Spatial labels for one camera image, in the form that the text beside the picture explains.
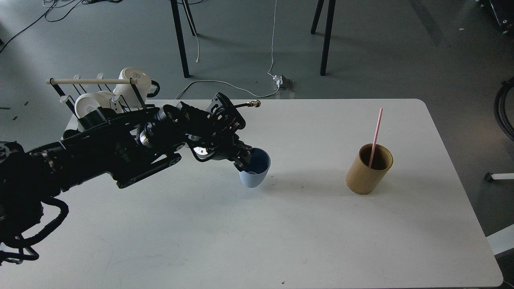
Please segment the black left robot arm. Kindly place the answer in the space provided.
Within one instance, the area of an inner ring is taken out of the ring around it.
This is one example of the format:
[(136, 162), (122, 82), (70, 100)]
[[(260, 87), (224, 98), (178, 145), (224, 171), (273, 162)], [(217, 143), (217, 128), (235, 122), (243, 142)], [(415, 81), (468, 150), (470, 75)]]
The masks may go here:
[(57, 196), (105, 173), (119, 188), (146, 179), (181, 160), (188, 147), (198, 162), (228, 160), (243, 171), (255, 149), (237, 135), (246, 126), (234, 105), (218, 93), (206, 110), (179, 102), (116, 113), (96, 108), (58, 142), (26, 152), (17, 142), (1, 144), (1, 262), (35, 261), (33, 245), (48, 237), (69, 213)]

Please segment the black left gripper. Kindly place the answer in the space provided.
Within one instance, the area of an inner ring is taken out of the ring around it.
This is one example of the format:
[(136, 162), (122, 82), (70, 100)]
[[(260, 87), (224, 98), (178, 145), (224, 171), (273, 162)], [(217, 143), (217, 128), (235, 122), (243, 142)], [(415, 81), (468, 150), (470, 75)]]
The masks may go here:
[(199, 147), (204, 155), (193, 151), (198, 161), (227, 159), (241, 172), (248, 168), (252, 147), (237, 135), (246, 122), (237, 107), (222, 93), (217, 93), (208, 108), (198, 109), (183, 101), (164, 105), (160, 110), (161, 152), (175, 153), (179, 146)]

